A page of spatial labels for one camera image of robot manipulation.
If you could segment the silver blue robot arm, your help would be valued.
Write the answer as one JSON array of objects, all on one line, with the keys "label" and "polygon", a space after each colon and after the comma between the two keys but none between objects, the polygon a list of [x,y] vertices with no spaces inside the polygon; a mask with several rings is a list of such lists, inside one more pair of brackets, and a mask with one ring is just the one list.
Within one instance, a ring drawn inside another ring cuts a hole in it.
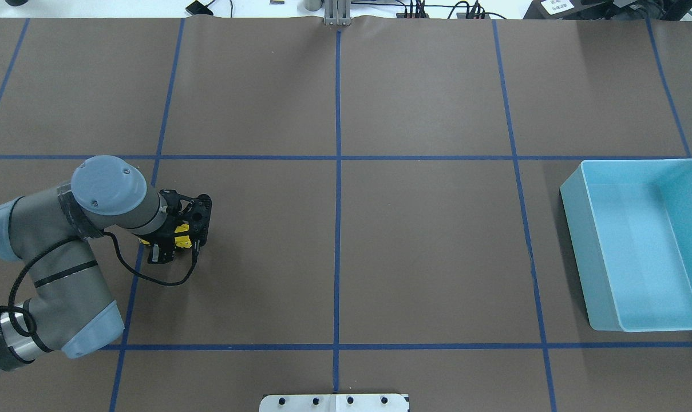
[{"label": "silver blue robot arm", "polygon": [[[69,181],[0,205],[0,259],[23,263],[0,306],[0,373],[14,372],[59,350],[89,355],[118,339],[124,319],[89,244],[109,237],[116,257],[137,278],[175,287],[188,281],[207,241],[208,195],[156,190],[116,156],[94,156]],[[191,266],[178,281],[145,277],[124,261],[120,227],[150,249],[149,264],[167,264],[188,242]]]}]

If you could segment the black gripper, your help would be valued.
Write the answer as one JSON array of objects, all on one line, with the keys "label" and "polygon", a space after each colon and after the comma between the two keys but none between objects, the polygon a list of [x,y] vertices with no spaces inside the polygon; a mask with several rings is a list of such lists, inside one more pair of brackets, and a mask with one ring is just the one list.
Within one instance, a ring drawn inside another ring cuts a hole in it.
[{"label": "black gripper", "polygon": [[[194,201],[194,198],[181,195],[173,189],[163,189],[160,191],[160,195],[165,200],[165,208],[164,220],[158,229],[163,227],[175,229],[177,224],[188,224],[191,202]],[[196,244],[192,243],[192,248],[196,248]],[[168,264],[174,261],[175,245],[153,243],[147,246],[147,250],[148,264]]]}]

